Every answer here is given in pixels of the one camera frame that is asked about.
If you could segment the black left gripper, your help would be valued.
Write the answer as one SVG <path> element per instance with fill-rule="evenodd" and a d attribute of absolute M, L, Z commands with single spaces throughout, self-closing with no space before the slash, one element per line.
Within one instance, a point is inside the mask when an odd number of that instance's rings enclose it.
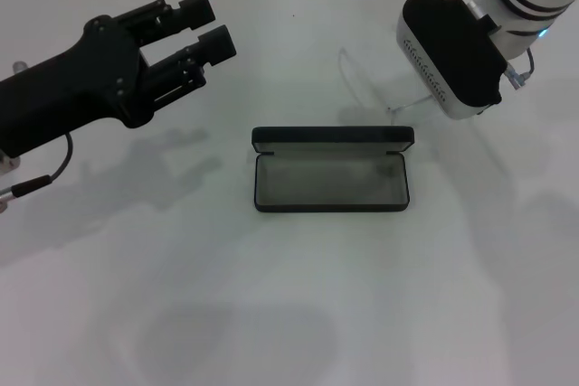
<path fill-rule="evenodd" d="M 1 82 L 1 150 L 23 155 L 102 118 L 143 126 L 153 117 L 138 95 L 144 67 L 127 29 L 89 21 L 70 49 Z"/>

